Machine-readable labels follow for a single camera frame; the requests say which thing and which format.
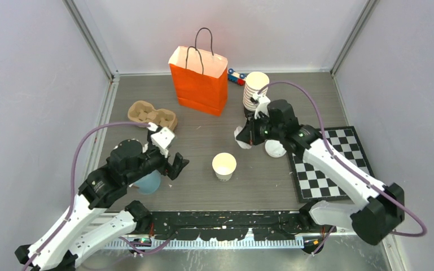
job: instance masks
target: cup stack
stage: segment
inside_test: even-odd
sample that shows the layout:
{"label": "cup stack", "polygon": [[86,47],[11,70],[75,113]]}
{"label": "cup stack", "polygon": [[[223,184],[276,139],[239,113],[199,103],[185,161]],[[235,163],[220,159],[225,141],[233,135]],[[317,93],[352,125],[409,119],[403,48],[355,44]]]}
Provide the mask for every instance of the cup stack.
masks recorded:
{"label": "cup stack", "polygon": [[[270,83],[268,76],[262,72],[251,72],[245,79],[245,88],[243,90],[243,106],[247,111],[255,112],[257,105],[253,104],[250,98],[264,86]],[[262,91],[266,95],[268,88]]]}

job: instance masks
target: paper bag handle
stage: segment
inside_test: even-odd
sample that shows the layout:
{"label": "paper bag handle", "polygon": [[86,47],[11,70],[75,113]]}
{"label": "paper bag handle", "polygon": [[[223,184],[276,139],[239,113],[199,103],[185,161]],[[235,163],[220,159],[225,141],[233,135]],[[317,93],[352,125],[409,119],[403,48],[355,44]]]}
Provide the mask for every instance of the paper bag handle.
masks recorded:
{"label": "paper bag handle", "polygon": [[210,29],[208,29],[206,27],[200,28],[199,31],[197,32],[197,35],[195,35],[195,48],[197,48],[197,38],[198,38],[199,33],[200,33],[200,31],[202,29],[206,29],[210,33],[210,51],[212,52],[212,56],[213,56],[213,36],[212,36],[212,31],[210,31]]}
{"label": "paper bag handle", "polygon": [[188,51],[190,50],[190,48],[195,49],[195,51],[197,51],[197,53],[199,53],[199,55],[200,55],[200,63],[202,64],[202,74],[203,74],[203,61],[202,61],[202,59],[201,59],[201,53],[200,53],[200,51],[199,51],[196,47],[194,47],[194,46],[189,46],[189,47],[187,48],[187,57],[185,58],[185,68],[187,69]]}

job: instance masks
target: gray table surface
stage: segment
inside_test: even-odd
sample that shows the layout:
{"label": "gray table surface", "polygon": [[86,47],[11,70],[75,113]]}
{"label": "gray table surface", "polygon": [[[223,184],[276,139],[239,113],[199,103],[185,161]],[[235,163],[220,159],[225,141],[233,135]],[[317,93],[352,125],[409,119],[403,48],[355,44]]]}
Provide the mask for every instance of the gray table surface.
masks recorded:
{"label": "gray table surface", "polygon": [[[289,80],[311,94],[316,101],[326,127],[345,126],[346,121],[339,96],[329,73],[270,73],[270,82]],[[229,82],[228,101],[220,117],[215,117],[177,102],[170,76],[121,77],[110,122],[126,121],[127,111],[137,100],[145,100],[156,109],[166,108],[176,113],[171,154],[180,152],[190,164],[171,181],[162,178],[157,192],[141,195],[136,189],[119,199],[110,209],[117,212],[132,200],[140,200],[151,211],[227,211],[298,209],[296,189],[286,156],[271,158],[264,145],[250,150],[241,149],[234,140],[237,126],[245,124],[243,87]],[[288,85],[272,86],[267,93],[271,100],[286,99],[300,123],[319,127],[317,117],[307,98]],[[122,140],[136,138],[146,141],[147,131],[136,127],[107,130],[100,164]],[[220,152],[229,152],[237,160],[236,170],[227,182],[219,181],[212,170],[212,159]]]}

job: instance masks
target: white paper cup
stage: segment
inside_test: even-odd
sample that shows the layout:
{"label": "white paper cup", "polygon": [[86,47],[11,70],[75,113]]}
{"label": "white paper cup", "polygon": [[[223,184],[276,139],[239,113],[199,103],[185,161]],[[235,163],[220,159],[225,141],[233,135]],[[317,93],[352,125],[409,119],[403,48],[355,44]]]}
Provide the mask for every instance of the white paper cup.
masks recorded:
{"label": "white paper cup", "polygon": [[258,91],[254,91],[254,92],[244,92],[243,93],[243,96],[245,97],[245,98],[251,98],[254,94],[256,94],[256,93],[258,93]]}
{"label": "white paper cup", "polygon": [[257,105],[252,103],[252,102],[248,102],[246,100],[243,101],[243,104],[245,105],[245,107],[252,107],[252,108],[257,108]]}
{"label": "white paper cup", "polygon": [[247,88],[246,92],[259,91],[268,83],[270,83],[270,79],[268,78],[268,75],[262,72],[251,72],[247,74],[247,77],[245,78],[245,87]]}
{"label": "white paper cup", "polygon": [[212,161],[212,168],[220,181],[230,180],[236,168],[236,160],[232,154],[222,152],[217,154]]}

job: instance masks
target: black and white checkered pattern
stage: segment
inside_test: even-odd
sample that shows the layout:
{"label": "black and white checkered pattern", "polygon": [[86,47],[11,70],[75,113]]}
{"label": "black and white checkered pattern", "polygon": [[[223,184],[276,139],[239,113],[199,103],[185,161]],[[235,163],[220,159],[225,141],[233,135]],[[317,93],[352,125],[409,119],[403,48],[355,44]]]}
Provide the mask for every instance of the black and white checkered pattern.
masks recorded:
{"label": "black and white checkered pattern", "polygon": [[[365,173],[373,176],[354,127],[328,128],[325,135],[336,150]],[[313,165],[299,161],[293,154],[290,159],[300,202],[314,199],[349,199],[341,188]]]}

